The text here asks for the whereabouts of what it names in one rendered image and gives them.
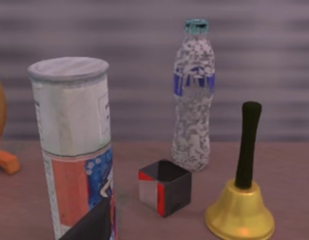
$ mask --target table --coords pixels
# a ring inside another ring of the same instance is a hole
[[[216,240],[204,212],[234,177],[239,143],[212,143],[208,168],[193,175],[191,204],[167,218],[138,201],[138,170],[169,158],[170,144],[114,143],[114,187],[120,240]],[[6,141],[21,171],[0,170],[0,240],[53,240],[40,143]],[[309,240],[309,143],[257,143],[254,179],[275,218],[271,240]]]

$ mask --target teal bottle cap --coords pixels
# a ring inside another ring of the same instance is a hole
[[[188,19],[184,23],[184,32],[191,35],[205,34],[209,31],[209,22],[205,19]]]

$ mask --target white canister top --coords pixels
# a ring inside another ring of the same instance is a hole
[[[109,64],[92,57],[59,57],[42,60],[28,68],[31,78],[37,81],[72,82],[105,74]]]

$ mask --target black cube face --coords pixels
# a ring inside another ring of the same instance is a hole
[[[168,160],[160,160],[139,170],[139,199],[162,217],[167,217],[191,201],[192,175]]]

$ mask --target background wall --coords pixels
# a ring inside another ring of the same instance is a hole
[[[39,137],[30,64],[90,56],[110,63],[114,140],[170,141],[173,62],[193,17],[210,20],[216,54],[212,140],[239,140],[254,100],[259,140],[309,141],[309,0],[0,0],[4,137]]]

